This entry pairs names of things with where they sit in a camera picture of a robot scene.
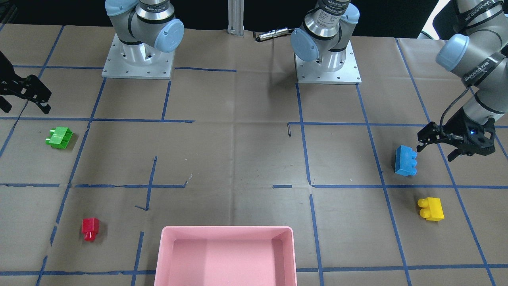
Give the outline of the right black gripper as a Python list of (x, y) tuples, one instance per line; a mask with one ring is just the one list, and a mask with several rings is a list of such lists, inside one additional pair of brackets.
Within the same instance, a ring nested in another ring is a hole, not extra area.
[[(3, 53), (0, 53), (0, 81), (2, 95), (13, 95), (28, 99), (35, 103), (44, 114), (49, 114), (51, 106), (48, 101), (52, 92), (37, 76), (31, 74), (22, 78), (16, 74), (13, 65)], [(0, 109), (5, 113), (9, 113), (11, 108), (11, 103), (0, 96)]]

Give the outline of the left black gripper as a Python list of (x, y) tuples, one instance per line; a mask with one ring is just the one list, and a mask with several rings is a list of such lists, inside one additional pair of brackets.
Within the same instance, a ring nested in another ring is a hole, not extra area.
[(421, 152), (427, 145), (440, 143), (443, 135), (446, 138), (445, 143), (456, 147), (448, 154), (448, 162), (462, 155), (490, 155), (495, 152), (494, 123), (493, 118), (488, 118), (486, 123), (481, 125), (470, 119), (464, 108), (461, 108), (447, 121), (441, 131), (435, 122), (430, 122), (417, 132), (419, 142), (417, 152)]

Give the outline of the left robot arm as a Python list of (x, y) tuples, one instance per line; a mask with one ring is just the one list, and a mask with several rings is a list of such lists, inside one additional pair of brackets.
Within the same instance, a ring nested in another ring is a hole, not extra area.
[[(418, 134), (421, 152), (445, 143), (455, 150), (448, 161), (495, 152), (495, 122), (507, 113), (507, 15), (502, 0), (454, 0), (458, 26), (436, 62), (477, 92), (447, 122), (430, 122)], [(360, 17), (349, 0), (319, 0), (291, 33), (296, 60), (316, 65), (319, 73), (343, 67), (345, 51)]]

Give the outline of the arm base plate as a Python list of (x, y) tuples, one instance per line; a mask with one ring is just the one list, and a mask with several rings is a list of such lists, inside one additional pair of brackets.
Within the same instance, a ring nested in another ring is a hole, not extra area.
[(360, 71), (352, 44), (339, 52), (327, 51), (319, 60), (306, 62), (294, 55), (298, 83), (359, 85)]
[(115, 34), (103, 67), (103, 78), (169, 80), (175, 52), (163, 53), (144, 43), (127, 45)]

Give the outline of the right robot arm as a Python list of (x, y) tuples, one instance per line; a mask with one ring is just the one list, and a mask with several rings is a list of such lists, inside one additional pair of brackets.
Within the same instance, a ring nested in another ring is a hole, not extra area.
[[(103, 67), (103, 78), (170, 79), (175, 50), (185, 33), (182, 21), (168, 0), (107, 0), (105, 9), (115, 29), (115, 37)], [(48, 114), (51, 91), (35, 75), (25, 78), (15, 73), (1, 55), (1, 110), (12, 105), (5, 95), (31, 101)]]

